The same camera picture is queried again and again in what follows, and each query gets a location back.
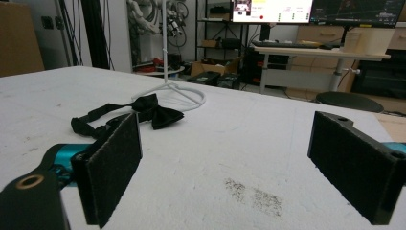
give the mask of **chair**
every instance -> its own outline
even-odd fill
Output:
[[[316,96],[316,102],[345,108],[380,113],[384,110],[380,103],[357,94],[325,92]]]

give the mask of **computer monitor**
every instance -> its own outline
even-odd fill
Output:
[[[310,23],[394,28],[405,0],[314,0]]]
[[[313,0],[231,0],[231,18],[239,23],[306,24]]]

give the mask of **electronic equipment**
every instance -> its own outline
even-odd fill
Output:
[[[394,28],[405,0],[314,0],[310,23]]]
[[[241,48],[241,40],[236,38],[221,39],[221,47],[223,49],[239,49]]]
[[[318,46],[307,43],[280,43],[273,41],[252,41],[258,47],[274,47],[274,48],[300,48],[300,49],[317,49]]]
[[[188,79],[188,82],[217,86],[217,80],[219,77],[220,73],[207,71]]]
[[[245,50],[240,75],[241,82],[253,85],[260,84],[264,57],[264,54],[255,51],[253,47],[248,47]],[[268,69],[285,70],[288,60],[289,56],[269,55],[266,65]]]
[[[180,54],[168,54],[168,65],[174,69],[180,69],[182,64],[182,56]]]
[[[312,0],[231,0],[231,19],[246,23],[308,23]]]
[[[239,75],[224,74],[217,80],[217,87],[239,90]]]

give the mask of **white textured surface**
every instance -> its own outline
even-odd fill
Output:
[[[129,103],[161,83],[88,67],[0,79],[0,188],[36,167],[53,144],[93,142],[73,133],[71,118]],[[161,130],[140,124],[144,158],[104,229],[405,229],[404,191],[390,225],[371,226],[307,158],[315,110],[390,141],[372,114],[179,84],[205,92],[206,103]],[[172,94],[159,92],[160,105]],[[86,225],[76,188],[62,196],[73,229],[97,229]]]

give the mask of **black foam pad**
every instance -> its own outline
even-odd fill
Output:
[[[406,154],[352,127],[347,118],[316,112],[308,157],[370,221],[388,224],[406,180]]]
[[[136,172],[142,150],[136,113],[112,127],[106,136],[71,162],[88,224],[103,228]]]

